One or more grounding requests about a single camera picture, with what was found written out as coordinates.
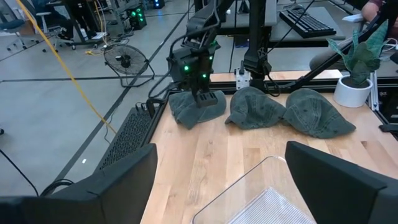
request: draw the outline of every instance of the computer keyboard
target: computer keyboard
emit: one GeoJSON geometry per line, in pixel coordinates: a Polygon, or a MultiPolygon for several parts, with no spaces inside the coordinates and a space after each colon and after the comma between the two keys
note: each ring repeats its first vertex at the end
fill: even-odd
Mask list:
{"type": "Polygon", "coordinates": [[[325,35],[334,35],[336,31],[312,17],[309,13],[305,13],[296,23],[297,19],[304,13],[303,8],[288,9],[279,13],[279,17],[293,28],[303,38],[321,37],[325,35]]]}

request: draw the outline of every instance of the green cap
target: green cap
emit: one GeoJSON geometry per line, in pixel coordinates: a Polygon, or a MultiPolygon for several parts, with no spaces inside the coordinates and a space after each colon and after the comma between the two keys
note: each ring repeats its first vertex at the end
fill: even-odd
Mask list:
{"type": "Polygon", "coordinates": [[[245,87],[231,99],[231,114],[225,121],[241,129],[268,128],[280,121],[286,108],[269,98],[261,90],[245,87]]]}
{"type": "Polygon", "coordinates": [[[356,127],[315,90],[302,88],[286,100],[283,119],[301,133],[320,139],[352,133],[356,127]]]}
{"type": "Polygon", "coordinates": [[[226,99],[222,91],[215,91],[217,104],[198,108],[191,92],[174,93],[169,96],[169,105],[177,123],[192,129],[197,123],[215,119],[224,114],[226,99]]]}

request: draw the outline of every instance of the concrete floor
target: concrete floor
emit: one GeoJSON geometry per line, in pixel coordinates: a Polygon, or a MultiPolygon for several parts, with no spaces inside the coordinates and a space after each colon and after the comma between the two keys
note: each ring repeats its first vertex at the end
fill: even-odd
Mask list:
{"type": "MultiPolygon", "coordinates": [[[[150,58],[183,16],[187,3],[187,0],[172,0],[161,10],[147,11],[148,26],[136,31],[130,37],[129,44],[150,58]]],[[[290,4],[290,1],[280,0],[279,4],[290,4]]],[[[350,36],[354,26],[341,21],[346,16],[345,12],[326,1],[316,2],[313,6],[326,7],[341,30],[350,36]]],[[[165,58],[170,44],[185,33],[186,21],[187,18],[184,18],[155,55],[151,65],[156,74],[167,71],[165,58]]],[[[0,80],[8,80],[0,82],[0,127],[6,130],[5,135],[0,136],[0,149],[20,167],[39,192],[60,172],[75,182],[87,177],[92,174],[108,147],[103,138],[105,128],[102,126],[98,133],[90,136],[100,119],[90,110],[72,82],[44,80],[67,78],[57,59],[51,53],[41,52],[46,48],[45,43],[8,57],[8,52],[2,51],[3,45],[10,38],[0,37],[0,80]]],[[[219,36],[217,40],[222,48],[216,53],[213,68],[216,73],[227,72],[232,39],[219,36]]],[[[84,46],[79,46],[76,50],[62,48],[59,54],[75,77],[114,77],[115,74],[104,66],[103,56],[85,55],[88,49],[84,46]]],[[[269,61],[274,71],[308,70],[311,58],[322,50],[324,49],[275,49],[270,54],[269,61]]],[[[233,68],[240,64],[245,51],[246,49],[235,49],[233,68]]],[[[151,81],[140,88],[132,88],[125,94],[114,112],[113,127],[120,127],[135,103],[146,101],[147,93],[154,83],[151,81]]],[[[79,84],[102,115],[109,111],[124,92],[116,79],[80,80],[79,84]]],[[[108,139],[111,141],[113,136],[109,133],[108,139]]],[[[31,186],[3,156],[0,156],[0,186],[2,196],[34,194],[31,186]]]]}

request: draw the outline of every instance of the wooden tabletop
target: wooden tabletop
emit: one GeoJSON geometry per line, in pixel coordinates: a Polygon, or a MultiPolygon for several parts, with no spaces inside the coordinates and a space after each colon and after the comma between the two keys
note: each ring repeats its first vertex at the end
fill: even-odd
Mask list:
{"type": "MultiPolygon", "coordinates": [[[[272,76],[275,79],[294,79],[305,74],[306,72],[274,72],[272,76]]],[[[325,72],[321,77],[327,78],[327,75],[332,78],[341,76],[338,71],[333,70],[325,72]]],[[[211,79],[215,82],[231,77],[233,76],[230,74],[212,75],[211,79]]],[[[273,99],[284,105],[287,96],[280,95],[273,99]]],[[[283,157],[286,142],[289,140],[301,142],[398,179],[398,142],[391,134],[382,133],[378,129],[381,122],[375,114],[367,106],[345,108],[337,105],[332,99],[332,93],[323,96],[357,127],[354,133],[323,140],[300,134],[281,124],[243,131],[234,124],[224,124],[229,116],[231,96],[227,96],[228,104],[223,116],[187,130],[175,122],[167,105],[151,141],[157,145],[159,161],[152,193],[141,223],[190,223],[197,212],[264,158],[283,157]]],[[[299,209],[310,216],[297,188],[291,184],[290,174],[281,170],[262,169],[256,177],[259,179],[262,175],[272,175],[274,185],[284,183],[284,187],[278,188],[279,192],[287,195],[289,200],[293,200],[299,209]]],[[[251,182],[241,191],[235,190],[230,197],[236,197],[237,200],[240,195],[247,195],[252,191],[251,182]]],[[[226,202],[224,200],[218,208],[233,204],[226,202]]],[[[213,209],[209,217],[218,212],[213,209]]]]}

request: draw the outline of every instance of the transparent bin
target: transparent bin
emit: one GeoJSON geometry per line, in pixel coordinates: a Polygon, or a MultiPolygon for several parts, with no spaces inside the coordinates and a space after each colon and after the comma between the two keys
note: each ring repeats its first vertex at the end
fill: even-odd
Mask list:
{"type": "Polygon", "coordinates": [[[192,224],[315,223],[285,159],[270,156],[201,209],[192,224]]]}

